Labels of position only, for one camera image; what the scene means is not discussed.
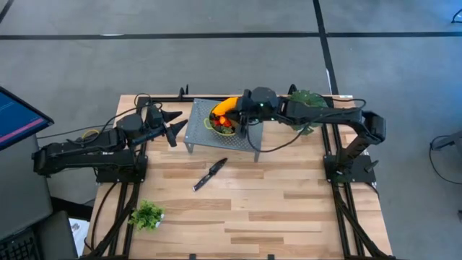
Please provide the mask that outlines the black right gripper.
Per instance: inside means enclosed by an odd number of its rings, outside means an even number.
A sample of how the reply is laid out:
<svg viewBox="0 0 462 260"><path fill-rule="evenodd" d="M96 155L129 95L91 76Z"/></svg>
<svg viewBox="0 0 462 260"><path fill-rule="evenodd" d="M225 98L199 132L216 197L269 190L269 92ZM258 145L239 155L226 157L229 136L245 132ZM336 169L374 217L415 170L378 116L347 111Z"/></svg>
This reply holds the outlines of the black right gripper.
<svg viewBox="0 0 462 260"><path fill-rule="evenodd" d="M238 121L238 136L245 137L251 121L270 119L278 107L279 100L275 91L267 87L257 87L254 90L245 90L237 101L236 110L227 111L226 118Z"/></svg>

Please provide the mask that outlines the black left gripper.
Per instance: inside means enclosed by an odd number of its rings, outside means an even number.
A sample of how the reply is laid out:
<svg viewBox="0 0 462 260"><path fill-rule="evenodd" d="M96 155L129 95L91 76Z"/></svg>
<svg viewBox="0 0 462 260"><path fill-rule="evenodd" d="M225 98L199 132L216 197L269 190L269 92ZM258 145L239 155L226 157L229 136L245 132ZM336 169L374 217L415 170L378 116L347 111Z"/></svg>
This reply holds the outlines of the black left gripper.
<svg viewBox="0 0 462 260"><path fill-rule="evenodd" d="M167 126L168 122L171 122L172 120L176 119L177 117L182 115L182 111L174 111L174 112L167 112L162 111L163 115L163 124L157 128L150 128L148 125L148 131L147 131L147 138L148 139L154 139L158 136L166 136L167 141L169 142L169 145L171 147L176 146L176 136L180 133L182 128L188 123L188 119L182 120L177 123L170 124L170 127Z"/></svg>

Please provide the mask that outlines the long yellow toy fruit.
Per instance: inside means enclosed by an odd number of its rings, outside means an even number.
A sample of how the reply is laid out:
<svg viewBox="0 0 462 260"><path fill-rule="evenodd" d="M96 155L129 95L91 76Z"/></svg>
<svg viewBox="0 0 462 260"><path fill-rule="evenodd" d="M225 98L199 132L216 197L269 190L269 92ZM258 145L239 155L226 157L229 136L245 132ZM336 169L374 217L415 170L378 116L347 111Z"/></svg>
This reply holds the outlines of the long yellow toy fruit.
<svg viewBox="0 0 462 260"><path fill-rule="evenodd" d="M212 113L216 116L224 116L228 111L232 111L236 108L238 100L238 97L229 97L228 99L219 103L212 110Z"/></svg>

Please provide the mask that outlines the grey perforated metal stand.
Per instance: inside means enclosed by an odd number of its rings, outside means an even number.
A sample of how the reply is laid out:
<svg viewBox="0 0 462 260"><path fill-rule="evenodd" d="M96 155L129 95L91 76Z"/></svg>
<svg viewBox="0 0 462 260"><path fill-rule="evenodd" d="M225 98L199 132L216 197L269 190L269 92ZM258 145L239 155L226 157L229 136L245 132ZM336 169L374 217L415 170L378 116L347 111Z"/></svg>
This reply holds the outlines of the grey perforated metal stand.
<svg viewBox="0 0 462 260"><path fill-rule="evenodd" d="M249 145L246 137L239 137L238 134L221 136L205 128L204 119L209 115L210 110L218 104L219 101L217 100L194 99L184 139L188 153L192 154L194 145L197 144L227 150L252 152L254 154L253 161L257 163L260 152Z"/></svg>

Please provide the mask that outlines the green colander bowl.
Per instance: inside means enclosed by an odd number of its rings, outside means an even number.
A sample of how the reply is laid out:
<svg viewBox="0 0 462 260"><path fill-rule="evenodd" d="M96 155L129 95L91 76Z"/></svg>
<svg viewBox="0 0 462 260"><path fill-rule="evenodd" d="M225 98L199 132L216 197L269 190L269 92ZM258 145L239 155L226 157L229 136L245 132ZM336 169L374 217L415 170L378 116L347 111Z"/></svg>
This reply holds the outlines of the green colander bowl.
<svg viewBox="0 0 462 260"><path fill-rule="evenodd" d="M206 129L208 130L211 130L213 131L215 134L218 134L218 135L221 135L221 136L224 136L224 137L231 137L231 136L234 136L236 135L236 133L240 130L240 124L237 122L237 121L230 121L227 119L227 121L229 121L232 126L234 127L235 129L235 133L234 134L230 134L230 135L225 135L225 134L222 134L221 133L221 126L215 126L214 123L213 123L213 120L219 120L219 117L220 116L216 116L212 113L212 110L216 107L214 106L211 110L210 110L210 113L209 115L204 119L204 126Z"/></svg>

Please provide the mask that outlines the black-handled kitchen knife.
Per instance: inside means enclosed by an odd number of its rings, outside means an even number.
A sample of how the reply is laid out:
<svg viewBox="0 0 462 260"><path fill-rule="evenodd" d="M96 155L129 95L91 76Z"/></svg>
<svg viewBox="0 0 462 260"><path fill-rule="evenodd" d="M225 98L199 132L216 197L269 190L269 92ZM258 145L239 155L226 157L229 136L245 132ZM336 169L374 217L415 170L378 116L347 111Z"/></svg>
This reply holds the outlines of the black-handled kitchen knife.
<svg viewBox="0 0 462 260"><path fill-rule="evenodd" d="M198 191L200 188L202 188L213 176L215 176L218 171L225 165L227 162L227 158L223 158L213 164L213 166L210 167L209 172L196 184L193 186L193 191Z"/></svg>

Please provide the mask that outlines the large plant in white pot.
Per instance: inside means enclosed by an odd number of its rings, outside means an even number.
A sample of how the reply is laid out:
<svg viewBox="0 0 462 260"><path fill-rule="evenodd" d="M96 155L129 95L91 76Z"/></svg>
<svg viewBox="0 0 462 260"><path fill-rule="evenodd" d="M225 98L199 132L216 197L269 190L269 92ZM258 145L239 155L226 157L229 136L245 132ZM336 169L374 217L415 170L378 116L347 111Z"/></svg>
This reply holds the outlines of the large plant in white pot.
<svg viewBox="0 0 462 260"><path fill-rule="evenodd" d="M323 97L317 93L311 92L309 90L297 90L293 92L289 99L299 103L304 103L306 106L310 107L324 107L328 105ZM301 135L309 135L314 132L314 129L321 126L321 123L312 123L309 126L293 126L292 129L297 131Z"/></svg>

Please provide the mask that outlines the small green potted plant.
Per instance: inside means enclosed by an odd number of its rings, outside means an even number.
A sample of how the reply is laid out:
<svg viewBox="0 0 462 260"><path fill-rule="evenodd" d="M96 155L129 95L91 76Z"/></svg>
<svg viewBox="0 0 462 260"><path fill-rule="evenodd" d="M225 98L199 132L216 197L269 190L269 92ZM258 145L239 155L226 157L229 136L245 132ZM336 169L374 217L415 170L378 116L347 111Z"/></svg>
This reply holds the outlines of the small green potted plant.
<svg viewBox="0 0 462 260"><path fill-rule="evenodd" d="M154 202L142 200L128 220L137 230L156 230L165 217L165 210Z"/></svg>

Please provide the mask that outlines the white paper sheet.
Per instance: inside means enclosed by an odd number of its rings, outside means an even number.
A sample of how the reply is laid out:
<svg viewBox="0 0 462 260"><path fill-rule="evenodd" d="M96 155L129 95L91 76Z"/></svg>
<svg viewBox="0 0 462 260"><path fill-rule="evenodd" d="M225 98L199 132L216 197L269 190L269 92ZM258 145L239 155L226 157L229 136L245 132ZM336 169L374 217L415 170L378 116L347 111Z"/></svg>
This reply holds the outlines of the white paper sheet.
<svg viewBox="0 0 462 260"><path fill-rule="evenodd" d="M81 256L84 251L84 240L87 237L90 223L86 220L69 218L69 224L74 239L74 245L77 250L77 255Z"/></svg>

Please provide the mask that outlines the computer monitor blue screen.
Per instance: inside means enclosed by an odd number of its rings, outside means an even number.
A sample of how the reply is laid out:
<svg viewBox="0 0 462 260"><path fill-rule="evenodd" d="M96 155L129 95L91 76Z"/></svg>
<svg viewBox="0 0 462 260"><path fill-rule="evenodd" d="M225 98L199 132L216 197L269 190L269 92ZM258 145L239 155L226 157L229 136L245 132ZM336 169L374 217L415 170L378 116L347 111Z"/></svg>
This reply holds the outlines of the computer monitor blue screen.
<svg viewBox="0 0 462 260"><path fill-rule="evenodd" d="M0 151L52 125L51 117L0 86Z"/></svg>

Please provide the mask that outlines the black keyboard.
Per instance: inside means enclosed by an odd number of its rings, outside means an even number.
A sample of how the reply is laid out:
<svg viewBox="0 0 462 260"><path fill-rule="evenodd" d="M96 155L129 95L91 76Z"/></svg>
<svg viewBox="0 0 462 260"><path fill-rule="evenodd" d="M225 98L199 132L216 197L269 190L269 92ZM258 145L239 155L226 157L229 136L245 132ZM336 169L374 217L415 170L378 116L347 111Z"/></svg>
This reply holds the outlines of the black keyboard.
<svg viewBox="0 0 462 260"><path fill-rule="evenodd" d="M40 260L31 229L0 240L0 260Z"/></svg>

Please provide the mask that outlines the black aluminium table frame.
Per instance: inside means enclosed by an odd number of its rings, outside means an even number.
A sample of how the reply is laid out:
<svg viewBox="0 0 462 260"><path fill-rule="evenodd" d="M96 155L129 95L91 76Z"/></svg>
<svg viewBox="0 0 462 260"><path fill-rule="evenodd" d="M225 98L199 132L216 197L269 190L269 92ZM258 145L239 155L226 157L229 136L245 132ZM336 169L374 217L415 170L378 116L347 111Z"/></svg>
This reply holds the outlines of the black aluminium table frame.
<svg viewBox="0 0 462 260"><path fill-rule="evenodd" d="M160 95L167 111L189 119L193 101ZM332 183L323 159L354 139L346 126L322 126L295 139L279 123L262 126L263 154L194 145L179 135L172 148L162 139L142 147L148 157L140 184L99 186L87 242L101 242L130 199L154 202L165 218L153 231L123 223L105 252L128 260L395 260L378 194L366 183ZM225 165L198 191L219 160Z"/></svg>

